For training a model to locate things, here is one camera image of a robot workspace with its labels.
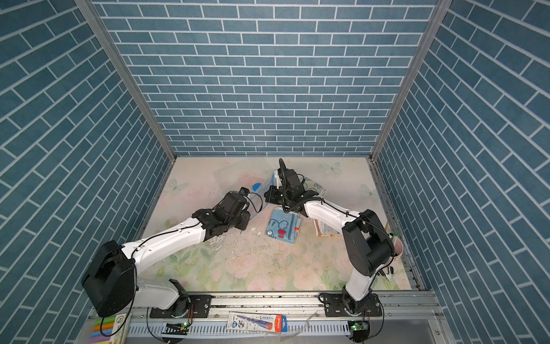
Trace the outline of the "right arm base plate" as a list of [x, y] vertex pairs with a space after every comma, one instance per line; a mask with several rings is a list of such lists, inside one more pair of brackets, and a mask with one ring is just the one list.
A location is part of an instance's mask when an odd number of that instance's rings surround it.
[[346, 292], [321, 292], [317, 298], [328, 318], [381, 317], [383, 314], [382, 304], [374, 293], [368, 294], [360, 301], [354, 300]]

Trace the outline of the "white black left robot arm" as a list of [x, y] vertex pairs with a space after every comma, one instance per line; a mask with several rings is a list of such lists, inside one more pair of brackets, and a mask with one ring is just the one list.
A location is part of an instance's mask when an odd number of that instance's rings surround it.
[[229, 229], [246, 229], [249, 193], [247, 188], [230, 191], [212, 209], [199, 209], [180, 224], [145, 239], [102, 244], [82, 277], [97, 314], [108, 318], [126, 307], [136, 307], [164, 310], [172, 318], [189, 315], [190, 297], [180, 282], [143, 279], [140, 274], [168, 256]]

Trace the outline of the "blue cartoon towel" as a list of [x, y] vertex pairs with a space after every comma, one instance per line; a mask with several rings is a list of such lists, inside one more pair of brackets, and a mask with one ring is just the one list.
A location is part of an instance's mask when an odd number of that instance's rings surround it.
[[296, 242], [302, 218], [294, 212], [285, 213], [281, 207], [276, 207], [269, 219], [266, 236], [282, 242]]

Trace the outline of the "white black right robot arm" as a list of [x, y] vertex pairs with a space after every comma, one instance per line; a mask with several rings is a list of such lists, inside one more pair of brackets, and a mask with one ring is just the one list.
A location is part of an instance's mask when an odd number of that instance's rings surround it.
[[315, 190], [308, 190], [299, 174], [288, 169], [282, 159], [274, 172], [276, 185], [264, 194], [266, 202], [322, 222], [342, 234], [353, 266], [342, 290], [342, 303], [351, 315], [367, 308], [372, 284], [379, 271], [391, 265], [396, 253], [392, 235], [382, 228], [378, 215], [370, 209], [356, 212], [334, 205]]

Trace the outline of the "clear vacuum bag blue zip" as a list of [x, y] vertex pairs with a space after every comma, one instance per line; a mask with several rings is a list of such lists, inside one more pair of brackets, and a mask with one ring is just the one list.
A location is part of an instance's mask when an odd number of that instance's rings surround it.
[[[273, 184], [275, 167], [264, 158], [247, 158], [231, 161], [231, 164], [213, 172], [215, 182], [223, 194], [247, 188], [251, 192], [249, 199], [259, 212], [266, 209], [264, 193]], [[258, 191], [253, 185], [260, 183]]]

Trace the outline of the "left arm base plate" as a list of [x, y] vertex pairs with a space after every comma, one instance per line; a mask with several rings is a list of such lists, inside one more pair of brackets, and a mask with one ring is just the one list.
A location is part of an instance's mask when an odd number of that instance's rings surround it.
[[212, 299], [211, 295], [190, 295], [186, 299], [177, 299], [175, 304], [167, 310], [152, 308], [149, 316], [151, 318], [165, 319], [188, 318], [189, 320], [191, 318], [207, 318]]

